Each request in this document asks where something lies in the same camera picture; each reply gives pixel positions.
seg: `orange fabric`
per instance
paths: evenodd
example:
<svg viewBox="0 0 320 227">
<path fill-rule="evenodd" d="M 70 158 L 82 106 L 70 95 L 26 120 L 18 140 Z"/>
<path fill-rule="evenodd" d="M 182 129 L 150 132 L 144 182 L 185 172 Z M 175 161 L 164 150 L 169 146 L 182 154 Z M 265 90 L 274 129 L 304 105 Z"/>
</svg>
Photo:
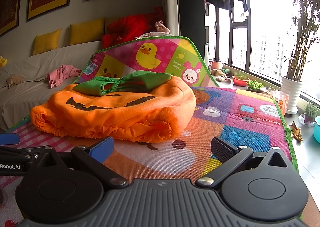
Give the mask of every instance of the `orange fabric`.
<svg viewBox="0 0 320 227">
<path fill-rule="evenodd" d="M 150 93 L 115 92 L 98 97 L 69 85 L 31 110 L 31 122 L 55 136 L 163 142 L 177 137 L 196 107 L 193 91 L 172 76 Z"/>
</svg>

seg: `bunny face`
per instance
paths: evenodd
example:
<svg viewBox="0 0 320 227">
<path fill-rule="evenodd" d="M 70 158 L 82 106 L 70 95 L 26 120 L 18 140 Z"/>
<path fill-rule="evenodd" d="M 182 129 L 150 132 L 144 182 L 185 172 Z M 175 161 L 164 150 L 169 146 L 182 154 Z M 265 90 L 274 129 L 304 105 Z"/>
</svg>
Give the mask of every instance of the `bunny face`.
<svg viewBox="0 0 320 227">
<path fill-rule="evenodd" d="M 193 69 L 186 69 L 182 75 L 183 80 L 188 83 L 195 83 L 198 79 L 198 74 Z"/>
</svg>

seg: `red plant pot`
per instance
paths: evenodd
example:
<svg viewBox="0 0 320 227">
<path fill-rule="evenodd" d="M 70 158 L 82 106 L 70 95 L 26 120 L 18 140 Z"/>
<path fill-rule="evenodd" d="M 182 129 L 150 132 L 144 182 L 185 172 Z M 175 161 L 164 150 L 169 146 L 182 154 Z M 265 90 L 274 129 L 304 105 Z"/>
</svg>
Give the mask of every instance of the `red plant pot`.
<svg viewBox="0 0 320 227">
<path fill-rule="evenodd" d="M 233 84 L 238 86 L 247 86 L 248 82 L 250 81 L 250 79 L 247 79 L 247 80 L 238 79 L 237 76 L 235 75 L 232 78 L 233 78 Z"/>
</svg>

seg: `black gripper pad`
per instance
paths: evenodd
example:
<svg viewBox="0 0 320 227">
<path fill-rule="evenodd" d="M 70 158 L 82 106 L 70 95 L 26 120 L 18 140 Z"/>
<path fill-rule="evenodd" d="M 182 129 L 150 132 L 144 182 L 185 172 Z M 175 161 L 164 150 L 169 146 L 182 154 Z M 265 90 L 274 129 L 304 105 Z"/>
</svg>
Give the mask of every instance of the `black gripper pad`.
<svg viewBox="0 0 320 227">
<path fill-rule="evenodd" d="M 54 225 L 24 220 L 20 226 Z M 279 223 L 259 223 L 241 218 L 225 208 L 215 191 L 198 188 L 189 179 L 135 179 L 127 188 L 109 191 L 99 206 L 82 219 L 59 224 L 59 227 L 76 226 L 306 227 L 297 218 Z"/>
</svg>

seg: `yellow duck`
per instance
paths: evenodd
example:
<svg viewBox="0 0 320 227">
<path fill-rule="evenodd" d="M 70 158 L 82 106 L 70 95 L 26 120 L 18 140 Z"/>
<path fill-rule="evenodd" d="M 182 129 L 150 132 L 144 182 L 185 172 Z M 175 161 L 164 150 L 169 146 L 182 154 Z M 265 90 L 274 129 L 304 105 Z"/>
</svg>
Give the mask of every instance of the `yellow duck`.
<svg viewBox="0 0 320 227">
<path fill-rule="evenodd" d="M 136 60 L 146 69 L 156 68 L 160 60 L 156 58 L 157 47 L 152 43 L 144 43 L 138 50 Z"/>
<path fill-rule="evenodd" d="M 0 56 L 0 67 L 5 66 L 7 63 L 8 63 L 8 60 Z"/>
</svg>

